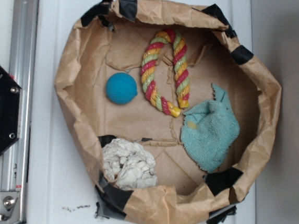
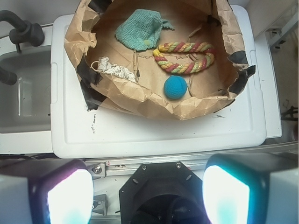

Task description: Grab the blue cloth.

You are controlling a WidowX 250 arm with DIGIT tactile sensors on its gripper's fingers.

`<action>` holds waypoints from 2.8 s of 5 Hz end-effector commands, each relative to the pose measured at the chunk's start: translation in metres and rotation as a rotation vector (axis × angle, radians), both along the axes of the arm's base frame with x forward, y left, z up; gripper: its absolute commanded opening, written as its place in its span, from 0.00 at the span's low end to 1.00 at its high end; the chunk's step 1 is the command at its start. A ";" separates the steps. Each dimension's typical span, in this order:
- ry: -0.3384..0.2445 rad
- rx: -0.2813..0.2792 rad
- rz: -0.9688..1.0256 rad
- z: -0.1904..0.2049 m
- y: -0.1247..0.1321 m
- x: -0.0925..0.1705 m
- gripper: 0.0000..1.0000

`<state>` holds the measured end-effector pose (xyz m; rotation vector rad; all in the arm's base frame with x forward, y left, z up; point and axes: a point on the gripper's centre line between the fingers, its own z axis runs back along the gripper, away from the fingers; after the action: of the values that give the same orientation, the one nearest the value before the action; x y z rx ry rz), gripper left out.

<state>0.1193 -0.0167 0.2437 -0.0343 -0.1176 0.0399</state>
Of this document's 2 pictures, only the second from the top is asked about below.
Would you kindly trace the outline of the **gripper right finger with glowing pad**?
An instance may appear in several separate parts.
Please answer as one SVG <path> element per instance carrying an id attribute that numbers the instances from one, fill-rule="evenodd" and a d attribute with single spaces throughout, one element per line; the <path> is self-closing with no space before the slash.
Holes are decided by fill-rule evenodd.
<path id="1" fill-rule="evenodd" d="M 298 155 L 214 154 L 206 164 L 202 193 L 213 224 L 297 224 Z"/>

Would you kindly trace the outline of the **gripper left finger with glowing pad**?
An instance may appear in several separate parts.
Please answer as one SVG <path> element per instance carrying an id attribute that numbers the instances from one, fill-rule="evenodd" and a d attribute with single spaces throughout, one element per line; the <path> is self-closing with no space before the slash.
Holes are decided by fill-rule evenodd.
<path id="1" fill-rule="evenodd" d="M 87 224 L 93 179 L 81 160 L 0 161 L 2 224 Z"/>

